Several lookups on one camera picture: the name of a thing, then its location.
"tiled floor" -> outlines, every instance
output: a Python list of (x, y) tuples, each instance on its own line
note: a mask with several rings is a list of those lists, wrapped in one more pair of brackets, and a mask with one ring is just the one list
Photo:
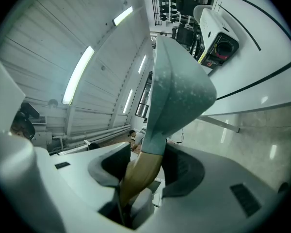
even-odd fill
[[(184, 128), (182, 145), (230, 158), (274, 190), (291, 182), (291, 106), (213, 118), (241, 130), (235, 133), (197, 119)], [(181, 134), (171, 139), (179, 141)]]

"black vent grille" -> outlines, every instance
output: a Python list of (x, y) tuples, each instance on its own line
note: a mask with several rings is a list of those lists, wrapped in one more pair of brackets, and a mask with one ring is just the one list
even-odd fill
[(57, 169), (61, 169), (61, 168), (65, 167), (65, 166), (68, 166), (68, 165), (70, 165), (70, 163), (68, 163), (68, 162), (62, 162), (62, 163), (56, 164), (55, 167)]
[(247, 217), (250, 217), (261, 208), (259, 202), (243, 184), (233, 185), (230, 189), (243, 208)]
[(32, 116), (29, 116), (28, 119), (32, 124), (43, 124), (43, 125), (46, 125), (46, 123), (47, 123), (47, 117), (46, 116), (42, 116), (42, 115), (40, 115), (39, 118), (34, 118)]

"gray plastic part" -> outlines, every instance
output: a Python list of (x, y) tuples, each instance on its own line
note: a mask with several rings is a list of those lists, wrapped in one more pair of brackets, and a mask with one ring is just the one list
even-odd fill
[(100, 185), (117, 188), (130, 162), (130, 147), (116, 148), (88, 164), (88, 172)]
[(170, 146), (166, 145), (162, 161), (166, 174), (162, 197), (186, 196), (203, 181), (205, 168), (198, 159)]
[[(115, 189), (99, 185), (87, 170), (94, 158), (127, 145), (50, 157), (45, 149), (33, 149), (24, 138), (0, 133), (0, 188), (36, 232), (132, 232), (98, 213), (113, 201)], [(230, 159), (176, 145), (168, 147), (198, 159), (205, 168), (205, 177), (188, 195), (164, 198), (162, 206), (136, 232), (243, 233), (264, 220), (282, 199), (282, 194), (277, 195)], [(56, 169), (55, 164), (62, 162), (70, 165)], [(261, 205), (248, 218), (230, 190), (240, 183)]]
[(163, 155), (166, 137), (200, 116), (215, 100), (216, 89), (202, 66), (177, 41), (158, 35), (141, 151)]
[[(205, 168), (205, 177), (188, 195), (164, 198), (155, 216), (151, 216), (137, 231), (246, 232), (276, 201), (276, 192), (238, 163), (195, 149), (176, 145), (168, 147), (198, 159)], [(261, 209), (249, 218), (230, 190), (232, 185), (240, 183), (250, 190), (261, 205)]]
[(0, 132), (9, 132), (25, 94), (0, 61)]
[(137, 196), (136, 200), (133, 202), (130, 217), (131, 217), (131, 227), (135, 230), (140, 225), (142, 225), (151, 214), (154, 213), (154, 205), (152, 203), (152, 192), (150, 189), (144, 189)]

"white robotic component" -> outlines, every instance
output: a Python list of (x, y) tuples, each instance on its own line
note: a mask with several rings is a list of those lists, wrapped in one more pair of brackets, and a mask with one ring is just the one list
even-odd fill
[[(158, 37), (158, 51), (156, 58), (160, 60), (155, 63), (160, 63), (162, 69), (156, 73), (157, 66), (154, 66), (154, 80), (164, 79), (164, 71), (170, 72), (166, 77), (169, 82), (176, 77), (175, 74), (178, 79), (194, 79), (202, 86), (201, 97), (208, 98), (206, 102), (199, 99), (198, 113), (211, 106), (215, 90), (196, 60), (167, 37)], [(177, 68), (183, 63), (181, 59), (186, 63), (182, 69)], [(156, 121), (162, 122), (167, 115), (164, 111), (172, 109), (172, 106), (165, 106), (166, 103), (174, 101), (177, 96), (174, 85), (163, 87), (166, 87), (167, 97), (165, 101), (159, 101), (164, 109), (156, 115)], [(185, 98), (188, 98), (186, 94), (181, 95), (181, 99)], [(181, 105), (191, 101), (184, 103), (181, 99), (177, 100), (176, 109), (183, 111)], [(176, 125), (181, 123), (180, 119), (176, 121)], [(167, 133), (175, 127), (170, 125)], [(0, 188), (15, 211), (35, 231), (59, 233), (91, 233), (93, 229), (119, 233), (132, 232), (132, 229), (144, 233), (189, 233), (196, 232), (197, 228), (201, 233), (236, 232), (254, 227), (256, 219), (269, 211), (276, 198), (270, 187), (230, 159), (167, 144), (162, 158), (165, 188), (160, 208), (153, 213), (152, 193), (146, 188), (129, 201), (131, 210), (129, 207), (123, 209), (119, 199), (120, 182), (125, 176), (130, 155), (129, 144), (119, 143), (51, 158), (45, 149), (33, 147), (27, 139), (0, 130)]]
[(215, 68), (227, 61), (239, 48), (239, 40), (228, 23), (213, 10), (205, 8), (200, 18), (204, 52), (198, 63)]

